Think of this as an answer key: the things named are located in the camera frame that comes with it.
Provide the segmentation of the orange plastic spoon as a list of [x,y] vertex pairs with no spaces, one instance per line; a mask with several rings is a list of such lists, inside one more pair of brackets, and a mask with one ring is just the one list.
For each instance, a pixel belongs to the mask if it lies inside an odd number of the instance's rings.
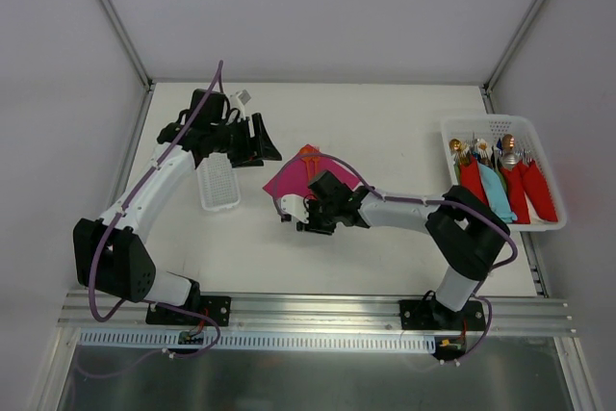
[[314,165],[314,159],[312,154],[315,152],[315,147],[311,144],[305,144],[299,150],[299,156],[304,163],[306,170],[306,178],[310,181],[316,174],[317,168]]

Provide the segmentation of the pink paper napkin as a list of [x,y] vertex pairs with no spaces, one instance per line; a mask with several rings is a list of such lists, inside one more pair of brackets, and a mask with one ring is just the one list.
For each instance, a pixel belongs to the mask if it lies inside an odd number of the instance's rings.
[[[312,156],[315,156],[315,153],[321,152],[316,146],[314,147],[315,152]],[[354,174],[329,158],[320,157],[319,168],[319,172],[322,170],[331,171],[352,190],[360,183]],[[278,172],[272,177],[263,187],[263,190],[274,198],[280,198],[286,194],[296,194],[304,197],[310,193],[308,189],[309,182],[306,178],[304,163],[299,159],[290,164],[283,172]]]

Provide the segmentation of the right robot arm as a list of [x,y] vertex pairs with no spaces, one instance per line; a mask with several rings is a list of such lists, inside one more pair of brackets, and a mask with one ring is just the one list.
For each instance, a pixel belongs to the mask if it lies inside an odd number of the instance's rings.
[[512,244],[507,225],[468,189],[454,186],[441,196],[398,195],[367,187],[313,187],[285,220],[299,232],[330,236],[337,226],[396,228],[424,233],[439,249],[448,268],[438,288],[412,321],[431,322],[440,330],[460,327],[465,306]]

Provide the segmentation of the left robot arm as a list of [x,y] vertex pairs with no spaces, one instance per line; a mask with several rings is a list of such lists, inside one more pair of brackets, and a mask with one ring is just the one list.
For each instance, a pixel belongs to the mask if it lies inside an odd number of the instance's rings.
[[97,309],[97,292],[120,302],[156,303],[181,324],[198,319],[197,282],[158,270],[145,244],[177,187],[215,153],[225,155],[233,167],[282,158],[259,113],[197,127],[171,122],[160,132],[141,178],[99,218],[77,222],[73,229],[77,277],[88,289],[90,311],[97,321],[109,320]]

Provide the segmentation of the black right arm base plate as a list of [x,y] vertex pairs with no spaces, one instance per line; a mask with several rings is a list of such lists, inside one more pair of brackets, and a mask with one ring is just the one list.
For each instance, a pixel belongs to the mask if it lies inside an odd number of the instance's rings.
[[399,319],[403,330],[483,331],[486,318],[480,301],[469,300],[460,311],[451,311],[433,297],[401,299]]

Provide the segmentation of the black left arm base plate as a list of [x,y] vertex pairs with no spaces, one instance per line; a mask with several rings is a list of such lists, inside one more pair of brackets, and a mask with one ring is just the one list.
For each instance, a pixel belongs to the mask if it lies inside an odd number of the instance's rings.
[[162,326],[197,326],[202,322],[195,314],[205,316],[218,326],[229,323],[232,298],[228,295],[200,295],[184,305],[173,306],[157,303],[148,308],[145,323]]

